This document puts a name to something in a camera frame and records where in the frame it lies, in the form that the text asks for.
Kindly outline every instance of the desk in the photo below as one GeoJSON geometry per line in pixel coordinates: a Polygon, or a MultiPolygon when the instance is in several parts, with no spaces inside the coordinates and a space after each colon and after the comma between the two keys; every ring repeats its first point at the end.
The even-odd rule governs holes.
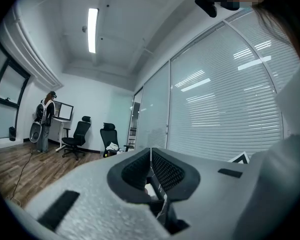
{"type": "Polygon", "coordinates": [[[55,151],[59,152],[60,150],[64,149],[66,145],[62,144],[62,132],[65,127],[65,123],[70,123],[70,120],[63,120],[63,119],[58,119],[58,118],[53,118],[53,120],[56,120],[60,122],[60,128],[59,128],[59,142],[60,142],[60,147],[58,147],[55,151]]]}

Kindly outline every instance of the computer monitor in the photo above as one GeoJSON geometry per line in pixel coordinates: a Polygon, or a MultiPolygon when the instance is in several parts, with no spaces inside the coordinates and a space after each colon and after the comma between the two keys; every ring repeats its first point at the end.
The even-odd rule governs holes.
{"type": "Polygon", "coordinates": [[[54,117],[62,120],[71,120],[74,106],[64,104],[59,101],[53,101],[55,107],[54,117]]]}

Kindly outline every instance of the long hair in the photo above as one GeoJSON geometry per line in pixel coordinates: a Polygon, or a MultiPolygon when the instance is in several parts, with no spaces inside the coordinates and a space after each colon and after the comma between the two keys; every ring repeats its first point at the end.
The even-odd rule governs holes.
{"type": "Polygon", "coordinates": [[[52,95],[49,92],[44,99],[44,105],[47,105],[48,101],[50,101],[51,99],[52,99],[52,95]]]}
{"type": "Polygon", "coordinates": [[[279,24],[300,57],[300,0],[264,0],[253,8],[264,27],[275,38],[285,42],[273,31],[272,20],[279,24]]]}

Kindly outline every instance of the wooden floor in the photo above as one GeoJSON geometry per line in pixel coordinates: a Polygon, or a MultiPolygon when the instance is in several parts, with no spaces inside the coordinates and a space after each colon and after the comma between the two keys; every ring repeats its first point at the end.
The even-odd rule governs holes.
{"type": "Polygon", "coordinates": [[[14,199],[12,199],[23,208],[39,191],[75,167],[102,158],[100,154],[88,152],[85,156],[79,154],[79,161],[76,161],[74,154],[68,154],[62,158],[63,150],[57,153],[57,147],[49,143],[49,152],[46,154],[38,153],[31,142],[0,149],[0,192],[3,198],[10,199],[13,195],[22,168],[31,155],[31,148],[33,148],[33,154],[22,172],[14,199]]]}

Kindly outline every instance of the office chair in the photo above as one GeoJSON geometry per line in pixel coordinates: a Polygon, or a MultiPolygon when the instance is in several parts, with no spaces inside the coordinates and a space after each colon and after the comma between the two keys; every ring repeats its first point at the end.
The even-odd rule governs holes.
{"type": "MultiPolygon", "coordinates": [[[[118,151],[109,149],[107,150],[107,147],[111,144],[114,143],[119,147],[118,144],[118,137],[117,137],[117,130],[116,127],[113,123],[103,123],[103,129],[100,129],[100,135],[104,144],[104,153],[103,157],[107,157],[107,153],[110,152],[113,155],[116,155],[118,151]]],[[[134,146],[131,145],[123,145],[125,147],[125,152],[127,152],[129,149],[133,149],[134,146]]]]}
{"type": "Polygon", "coordinates": [[[62,141],[66,144],[68,148],[64,149],[64,154],[62,157],[64,158],[65,155],[69,153],[74,153],[75,160],[79,160],[78,153],[82,153],[83,156],[85,156],[85,152],[82,152],[78,149],[78,146],[82,146],[86,143],[85,136],[87,131],[89,130],[91,126],[90,123],[90,116],[84,116],[82,117],[82,121],[79,121],[75,132],[73,134],[73,138],[69,138],[69,128],[63,128],[66,130],[66,138],[62,138],[62,141]]]}

